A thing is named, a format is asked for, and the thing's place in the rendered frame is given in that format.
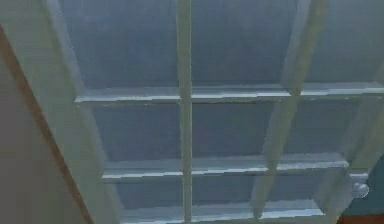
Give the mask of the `white glass pane room door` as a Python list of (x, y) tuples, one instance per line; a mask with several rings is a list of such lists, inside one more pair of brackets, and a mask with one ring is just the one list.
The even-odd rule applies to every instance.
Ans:
[(0, 0), (93, 224), (333, 224), (384, 155), (384, 0)]

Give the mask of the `silver round door knob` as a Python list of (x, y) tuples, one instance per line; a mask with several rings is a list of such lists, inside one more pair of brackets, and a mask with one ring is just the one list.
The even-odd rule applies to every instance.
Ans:
[(353, 198), (365, 198), (369, 194), (370, 188), (365, 183), (354, 183), (352, 186)]

